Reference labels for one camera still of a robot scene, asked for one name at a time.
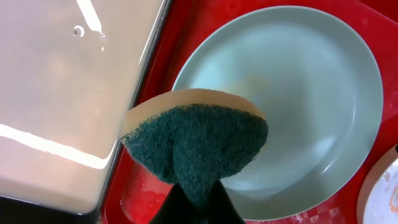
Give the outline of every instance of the red surface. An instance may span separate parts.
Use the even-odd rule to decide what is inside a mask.
[[[368,158],[356,175],[338,193],[304,213],[283,220],[262,223],[354,224],[356,200],[366,174],[389,148],[398,143],[398,129],[395,128],[398,126],[398,41],[396,41],[398,25],[390,20],[397,19],[392,13],[396,9],[395,0],[362,0],[362,2],[359,0],[200,0],[195,1],[194,5],[192,1],[175,0],[139,102],[171,90],[187,58],[200,43],[223,24],[247,12],[280,5],[308,6],[328,12],[345,21],[362,36],[379,64],[384,85],[384,110],[381,128]],[[187,26],[182,31],[181,20],[187,16],[190,6],[192,11],[187,18]],[[146,223],[154,213],[151,210],[153,206],[149,206],[154,201],[146,200],[145,195],[150,194],[148,197],[158,199],[157,197],[163,197],[159,191],[164,192],[169,187],[156,184],[156,181],[149,181],[146,184],[146,180],[154,178],[144,170],[137,173],[133,170],[130,180],[133,184],[127,184],[132,164],[129,155],[123,150],[103,208],[103,219],[109,224],[131,223],[122,208],[127,217],[138,219],[137,224]],[[137,179],[141,178],[144,186],[140,181],[136,183]],[[146,193],[148,191],[156,192],[155,197],[152,193]],[[134,217],[137,213],[136,207],[145,215]]]

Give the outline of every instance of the round plate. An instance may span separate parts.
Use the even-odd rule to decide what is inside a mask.
[[[365,160],[381,122],[369,47],[343,21],[307,7],[261,9],[218,29],[173,90],[187,88],[245,97],[267,116],[262,151],[222,180],[248,220],[284,218],[333,195]]]
[[[366,176],[356,216],[361,224],[398,223],[398,145],[388,150]]]

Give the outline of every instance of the red tray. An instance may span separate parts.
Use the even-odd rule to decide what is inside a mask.
[[[308,6],[328,12],[355,29],[371,48],[384,86],[382,124],[376,142],[356,175],[334,196],[306,212],[274,224],[354,224],[361,184],[372,165],[398,143],[398,2],[395,0],[174,0],[138,103],[171,90],[191,53],[215,30],[247,12],[280,6]],[[170,186],[133,161],[123,149],[102,214],[105,223],[147,223]]]

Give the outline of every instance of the sponge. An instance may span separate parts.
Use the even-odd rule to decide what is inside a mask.
[[[196,209],[205,209],[214,183],[241,171],[266,143],[265,116],[247,100],[220,91],[182,90],[157,98],[127,114],[122,143],[161,181],[179,183]]]

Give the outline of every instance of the green scouring pad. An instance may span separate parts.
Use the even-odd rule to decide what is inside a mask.
[[[258,154],[266,143],[268,126],[258,110],[237,109],[242,108],[239,101],[244,100],[238,96],[226,99],[224,95],[229,94],[211,90],[193,93],[214,95],[220,101],[238,99],[227,106],[228,102],[216,103],[217,99],[206,97],[186,100],[189,96],[184,93],[192,90],[184,91],[171,94],[169,102],[152,100],[155,106],[136,113],[136,119],[145,120],[130,124],[133,129],[124,131],[121,139],[136,161],[161,181],[179,183],[191,203],[201,209],[218,179],[238,173]],[[148,115],[151,108],[156,111],[152,116]]]

